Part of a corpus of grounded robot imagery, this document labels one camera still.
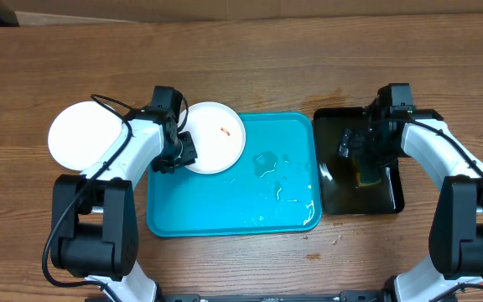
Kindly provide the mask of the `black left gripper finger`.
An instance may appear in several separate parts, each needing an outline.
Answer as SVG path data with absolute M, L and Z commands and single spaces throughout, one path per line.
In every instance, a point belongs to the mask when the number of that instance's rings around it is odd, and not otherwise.
M 189 131 L 180 133 L 178 138 L 182 144 L 178 164 L 194 164 L 197 159 L 197 152 L 191 133 Z
M 176 169 L 181 166 L 179 159 L 164 159 L 157 157 L 151 162 L 151 168 L 154 173 L 172 174 Z

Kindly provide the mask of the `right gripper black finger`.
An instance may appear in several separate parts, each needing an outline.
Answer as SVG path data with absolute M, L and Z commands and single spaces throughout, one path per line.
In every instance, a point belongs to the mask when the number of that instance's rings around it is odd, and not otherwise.
M 361 134 L 357 129 L 346 128 L 339 142 L 338 155 L 351 158 L 361 151 Z
M 392 162 L 391 155 L 363 155 L 361 157 L 362 179 L 378 178 L 380 170 Z

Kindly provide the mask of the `yellow green sponge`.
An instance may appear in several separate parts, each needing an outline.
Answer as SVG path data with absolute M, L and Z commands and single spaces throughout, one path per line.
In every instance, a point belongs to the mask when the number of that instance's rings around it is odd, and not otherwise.
M 374 162 L 365 158 L 354 157 L 352 163 L 358 187 L 373 186 L 381 183 L 382 177 L 378 166 Z

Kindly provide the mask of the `white plate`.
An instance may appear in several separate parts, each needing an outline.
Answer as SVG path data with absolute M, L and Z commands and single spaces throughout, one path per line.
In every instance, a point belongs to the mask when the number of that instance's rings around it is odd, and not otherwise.
M 97 102 L 78 102 L 62 111 L 48 132 L 48 148 L 63 167 L 82 171 L 112 146 L 122 121 Z
M 229 169 L 242 155 L 246 130 L 240 116 L 218 102 L 200 102 L 180 113 L 179 125 L 189 131 L 197 158 L 187 169 L 198 174 L 217 174 Z

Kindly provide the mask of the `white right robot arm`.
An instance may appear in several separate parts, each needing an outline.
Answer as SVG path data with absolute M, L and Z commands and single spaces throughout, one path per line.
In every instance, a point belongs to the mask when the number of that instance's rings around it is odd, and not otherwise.
M 338 155 L 349 159 L 359 186 L 382 180 L 384 166 L 414 159 L 439 190 L 428 256 L 392 280 L 393 300 L 455 301 L 483 290 L 483 163 L 450 132 L 435 110 L 419 110 L 410 86 L 388 84 L 362 109 L 367 125 L 347 128 Z

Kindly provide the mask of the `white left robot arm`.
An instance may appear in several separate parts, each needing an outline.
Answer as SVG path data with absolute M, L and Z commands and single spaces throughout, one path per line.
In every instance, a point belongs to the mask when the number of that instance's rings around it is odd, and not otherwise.
M 155 86 L 148 105 L 126 114 L 108 96 L 93 94 L 87 103 L 97 121 L 111 118 L 119 130 L 80 174 L 55 181 L 44 278 L 58 288 L 96 286 L 110 301 L 160 301 L 159 286 L 137 261 L 134 189 L 146 169 L 173 173 L 197 159 L 180 112 L 188 102 L 173 87 Z

